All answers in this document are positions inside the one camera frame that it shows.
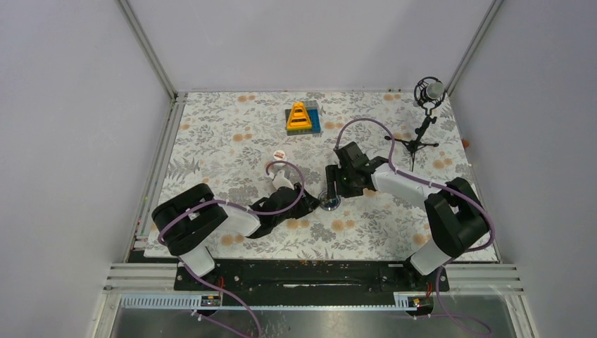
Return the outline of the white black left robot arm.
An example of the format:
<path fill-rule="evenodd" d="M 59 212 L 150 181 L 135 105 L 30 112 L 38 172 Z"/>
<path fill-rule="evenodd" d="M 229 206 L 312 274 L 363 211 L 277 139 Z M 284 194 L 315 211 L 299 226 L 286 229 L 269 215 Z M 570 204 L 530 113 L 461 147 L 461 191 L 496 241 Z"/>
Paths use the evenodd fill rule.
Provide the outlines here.
<path fill-rule="evenodd" d="M 205 243 L 213 232 L 224 230 L 258 239 L 286 220 L 312 213 L 319 205 L 299 183 L 280 187 L 248 207 L 217 199 L 210 187 L 201 183 L 158 205 L 151 218 L 159 230 L 159 243 L 190 268 L 191 280 L 198 287 L 210 289 L 218 282 L 219 273 Z"/>

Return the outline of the white cap amber pill bottle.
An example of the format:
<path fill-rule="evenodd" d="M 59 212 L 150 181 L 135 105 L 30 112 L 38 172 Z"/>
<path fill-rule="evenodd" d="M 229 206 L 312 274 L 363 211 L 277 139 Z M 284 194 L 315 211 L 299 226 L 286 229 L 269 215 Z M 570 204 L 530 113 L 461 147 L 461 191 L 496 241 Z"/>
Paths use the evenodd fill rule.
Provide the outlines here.
<path fill-rule="evenodd" d="M 287 154 L 283 150 L 274 151 L 272 157 L 273 157 L 274 161 L 286 161 L 287 160 Z"/>

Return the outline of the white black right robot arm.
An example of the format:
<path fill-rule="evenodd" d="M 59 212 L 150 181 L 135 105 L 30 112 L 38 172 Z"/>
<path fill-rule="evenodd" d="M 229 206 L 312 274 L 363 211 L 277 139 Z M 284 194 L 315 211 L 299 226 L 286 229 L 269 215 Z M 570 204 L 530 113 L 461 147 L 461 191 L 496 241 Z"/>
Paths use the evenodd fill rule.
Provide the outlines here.
<path fill-rule="evenodd" d="M 327 196 L 351 198 L 366 189 L 390 194 L 421 208 L 432 238 L 407 259 L 408 287 L 421 290 L 432 272 L 470 250 L 491 230 L 470 183 L 457 177 L 446 184 L 405 173 L 381 156 L 369 158 L 355 142 L 334 149 L 339 162 L 326 167 Z"/>

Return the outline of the round clear blue pill case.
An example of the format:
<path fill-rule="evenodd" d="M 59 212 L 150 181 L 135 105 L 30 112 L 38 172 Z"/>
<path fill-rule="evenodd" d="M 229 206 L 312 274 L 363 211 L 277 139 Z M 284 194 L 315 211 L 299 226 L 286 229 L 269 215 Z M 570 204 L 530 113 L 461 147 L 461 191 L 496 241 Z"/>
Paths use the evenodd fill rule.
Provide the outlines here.
<path fill-rule="evenodd" d="M 326 196 L 320 197 L 320 208 L 325 211 L 333 211 L 339 207 L 341 200 L 339 197 L 327 198 Z"/>

